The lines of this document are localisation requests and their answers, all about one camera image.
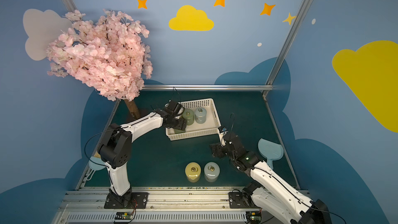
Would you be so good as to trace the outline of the light blue canister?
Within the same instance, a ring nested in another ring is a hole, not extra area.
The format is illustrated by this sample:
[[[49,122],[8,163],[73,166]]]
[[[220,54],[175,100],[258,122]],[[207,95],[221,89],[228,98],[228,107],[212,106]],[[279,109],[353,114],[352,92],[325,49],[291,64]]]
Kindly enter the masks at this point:
[[[203,124],[207,119],[207,110],[203,107],[199,107],[194,112],[195,121],[198,124]]]

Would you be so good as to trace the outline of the yellow canister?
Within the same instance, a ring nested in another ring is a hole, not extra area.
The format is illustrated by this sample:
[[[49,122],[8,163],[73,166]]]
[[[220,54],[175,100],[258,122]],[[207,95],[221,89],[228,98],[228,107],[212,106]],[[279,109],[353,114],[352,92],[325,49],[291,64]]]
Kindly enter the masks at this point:
[[[187,180],[191,183],[196,183],[197,181],[199,181],[201,173],[202,173],[201,167],[196,162],[189,163],[185,168],[185,174]]]

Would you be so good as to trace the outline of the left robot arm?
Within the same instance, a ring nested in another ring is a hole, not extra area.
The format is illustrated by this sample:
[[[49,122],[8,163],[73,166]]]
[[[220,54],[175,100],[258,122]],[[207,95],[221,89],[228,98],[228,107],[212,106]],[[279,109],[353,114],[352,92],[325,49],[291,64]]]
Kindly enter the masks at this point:
[[[97,149],[110,181],[107,208],[132,207],[132,189],[127,175],[132,143],[160,127],[185,130],[187,121],[181,116],[183,112],[184,107],[176,111],[157,109],[136,121],[123,125],[113,123],[108,127]]]

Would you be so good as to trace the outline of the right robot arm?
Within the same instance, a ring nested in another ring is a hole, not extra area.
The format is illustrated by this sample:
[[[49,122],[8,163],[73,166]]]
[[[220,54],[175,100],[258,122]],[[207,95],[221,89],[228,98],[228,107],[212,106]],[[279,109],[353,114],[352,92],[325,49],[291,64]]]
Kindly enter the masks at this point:
[[[321,200],[313,201],[283,180],[254,152],[246,150],[233,132],[218,133],[219,143],[212,144],[212,155],[228,157],[239,171],[253,179],[244,188],[253,204],[268,211],[284,224],[330,224],[331,213]]]

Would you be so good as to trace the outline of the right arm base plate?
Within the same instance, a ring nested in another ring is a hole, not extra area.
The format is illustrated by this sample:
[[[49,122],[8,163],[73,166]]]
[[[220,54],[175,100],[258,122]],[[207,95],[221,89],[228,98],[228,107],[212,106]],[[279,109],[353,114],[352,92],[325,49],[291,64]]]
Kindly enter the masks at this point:
[[[251,208],[250,201],[242,192],[233,190],[228,193],[228,196],[230,208]]]

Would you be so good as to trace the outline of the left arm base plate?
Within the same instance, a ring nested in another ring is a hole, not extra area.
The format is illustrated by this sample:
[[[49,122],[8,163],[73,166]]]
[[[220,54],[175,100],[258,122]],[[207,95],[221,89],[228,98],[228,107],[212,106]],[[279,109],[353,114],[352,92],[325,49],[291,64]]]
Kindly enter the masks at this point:
[[[112,191],[107,195],[104,209],[145,209],[148,201],[147,192],[126,192],[118,196]]]

